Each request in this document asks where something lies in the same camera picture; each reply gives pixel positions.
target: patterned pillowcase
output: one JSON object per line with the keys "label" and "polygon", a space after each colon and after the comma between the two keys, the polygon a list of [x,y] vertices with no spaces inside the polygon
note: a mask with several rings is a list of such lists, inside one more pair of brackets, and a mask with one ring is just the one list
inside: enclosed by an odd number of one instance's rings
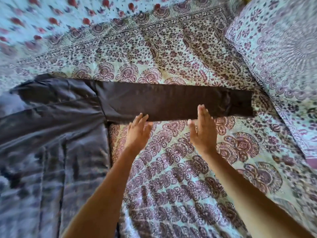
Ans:
{"label": "patterned pillowcase", "polygon": [[317,0],[252,0],[226,37],[317,168]]}

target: hand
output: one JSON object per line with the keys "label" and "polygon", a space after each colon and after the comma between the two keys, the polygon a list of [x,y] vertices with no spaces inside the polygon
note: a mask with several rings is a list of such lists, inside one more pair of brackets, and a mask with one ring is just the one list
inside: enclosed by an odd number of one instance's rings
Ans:
{"label": "hand", "polygon": [[214,119],[203,105],[198,105],[198,133],[194,122],[189,119],[188,125],[191,135],[191,143],[200,155],[211,154],[216,151],[217,129]]}
{"label": "hand", "polygon": [[143,117],[141,113],[135,117],[133,123],[130,123],[128,127],[125,148],[136,152],[136,155],[145,147],[150,138],[153,123],[146,124],[148,118],[148,115]]}

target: bedspread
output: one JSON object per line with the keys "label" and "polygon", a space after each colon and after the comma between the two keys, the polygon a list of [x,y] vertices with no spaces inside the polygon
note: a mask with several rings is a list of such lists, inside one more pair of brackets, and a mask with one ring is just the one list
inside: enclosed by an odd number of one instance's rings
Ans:
{"label": "bedspread", "polygon": [[[240,7],[241,0],[187,0],[100,24],[98,32],[58,36],[45,46],[6,47],[4,88],[22,82],[17,75],[29,79],[59,72],[105,81],[252,90],[256,116],[218,118],[217,149],[252,184],[317,234],[317,173],[306,164],[272,102],[223,36]],[[20,53],[30,56],[19,59]],[[126,130],[124,125],[110,127],[114,161]],[[133,163],[119,224],[124,237],[250,237],[231,199],[189,143],[185,120],[154,123],[147,146]]]}

